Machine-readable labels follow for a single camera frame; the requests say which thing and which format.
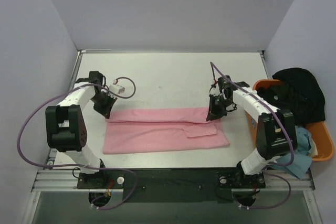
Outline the pink t shirt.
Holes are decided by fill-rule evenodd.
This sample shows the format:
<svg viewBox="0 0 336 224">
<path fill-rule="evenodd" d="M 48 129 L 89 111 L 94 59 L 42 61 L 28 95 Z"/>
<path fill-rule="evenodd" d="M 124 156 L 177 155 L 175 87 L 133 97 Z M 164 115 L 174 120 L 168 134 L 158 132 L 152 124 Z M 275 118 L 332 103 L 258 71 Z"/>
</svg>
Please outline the pink t shirt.
<svg viewBox="0 0 336 224">
<path fill-rule="evenodd" d="M 229 146 L 221 121 L 207 121 L 206 116 L 207 108 L 114 111 L 107 119 L 103 153 L 154 153 Z"/>
</svg>

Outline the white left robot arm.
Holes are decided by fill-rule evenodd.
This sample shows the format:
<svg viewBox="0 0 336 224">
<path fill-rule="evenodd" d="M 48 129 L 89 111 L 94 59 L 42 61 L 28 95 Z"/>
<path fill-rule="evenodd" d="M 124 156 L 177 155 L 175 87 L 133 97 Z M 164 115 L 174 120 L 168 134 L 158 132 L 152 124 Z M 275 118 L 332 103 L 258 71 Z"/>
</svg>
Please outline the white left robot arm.
<svg viewBox="0 0 336 224">
<path fill-rule="evenodd" d="M 74 92 L 45 110 L 47 143 L 50 148 L 65 153 L 75 164 L 81 165 L 80 171 L 90 174 L 89 182 L 95 188 L 103 188 L 108 175 L 98 170 L 103 163 L 87 145 L 88 133 L 82 110 L 92 101 L 93 109 L 109 118 L 117 101 L 115 95 L 122 94 L 125 88 L 118 85 L 117 80 L 107 86 L 105 76 L 98 71 L 89 72 L 87 78 L 79 78 L 73 88 Z"/>
</svg>

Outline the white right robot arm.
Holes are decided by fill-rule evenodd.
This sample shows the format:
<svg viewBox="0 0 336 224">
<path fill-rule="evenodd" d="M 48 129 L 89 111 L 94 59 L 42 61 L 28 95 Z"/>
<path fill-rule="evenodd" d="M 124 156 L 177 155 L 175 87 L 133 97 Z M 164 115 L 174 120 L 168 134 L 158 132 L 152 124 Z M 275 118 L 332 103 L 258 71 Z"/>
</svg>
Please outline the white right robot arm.
<svg viewBox="0 0 336 224">
<path fill-rule="evenodd" d="M 253 175 L 270 165 L 291 165 L 298 144 L 291 111 L 271 105 L 245 82 L 231 82 L 222 77 L 215 80 L 209 90 L 206 120 L 219 120 L 237 106 L 257 123 L 255 149 L 238 163 L 240 170 L 234 174 L 235 183 L 246 187 L 253 181 Z"/>
</svg>

